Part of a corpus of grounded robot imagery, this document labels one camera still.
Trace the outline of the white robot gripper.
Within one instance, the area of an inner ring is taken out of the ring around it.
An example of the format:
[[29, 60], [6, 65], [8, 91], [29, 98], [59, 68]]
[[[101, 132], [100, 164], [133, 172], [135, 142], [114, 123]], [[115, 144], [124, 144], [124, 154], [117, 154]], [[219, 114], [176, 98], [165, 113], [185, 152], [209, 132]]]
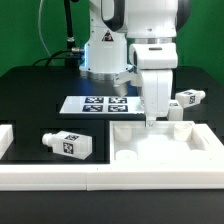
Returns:
[[145, 126], [153, 127], [158, 117], [166, 117], [171, 98], [173, 72], [141, 70], [142, 97], [146, 115]]

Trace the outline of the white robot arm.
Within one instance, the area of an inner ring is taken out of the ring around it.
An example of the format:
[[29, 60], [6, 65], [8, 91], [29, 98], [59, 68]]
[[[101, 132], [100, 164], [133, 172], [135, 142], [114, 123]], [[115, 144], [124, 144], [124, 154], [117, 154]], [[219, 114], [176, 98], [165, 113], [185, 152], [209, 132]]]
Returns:
[[191, 0], [89, 0], [90, 38], [83, 75], [141, 89], [146, 124], [169, 111], [175, 38], [190, 17]]

